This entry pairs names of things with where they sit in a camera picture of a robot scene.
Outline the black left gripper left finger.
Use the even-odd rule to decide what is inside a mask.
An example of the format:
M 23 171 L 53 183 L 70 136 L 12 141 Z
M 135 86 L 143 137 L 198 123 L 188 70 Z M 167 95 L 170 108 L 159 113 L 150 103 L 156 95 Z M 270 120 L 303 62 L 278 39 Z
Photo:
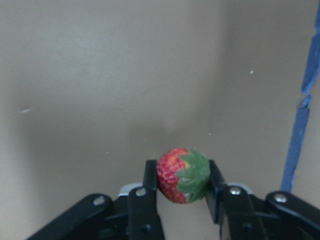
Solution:
M 147 160 L 142 183 L 117 199 L 89 194 L 29 237 L 31 240 L 163 240 L 157 211 L 157 162 Z

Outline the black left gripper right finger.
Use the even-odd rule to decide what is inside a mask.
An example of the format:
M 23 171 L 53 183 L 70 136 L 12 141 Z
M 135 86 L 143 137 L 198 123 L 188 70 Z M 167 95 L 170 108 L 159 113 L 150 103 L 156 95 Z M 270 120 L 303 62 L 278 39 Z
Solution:
M 320 210 L 284 191 L 264 199 L 244 184 L 226 182 L 218 166 L 209 161 L 205 200 L 221 240 L 318 240 Z

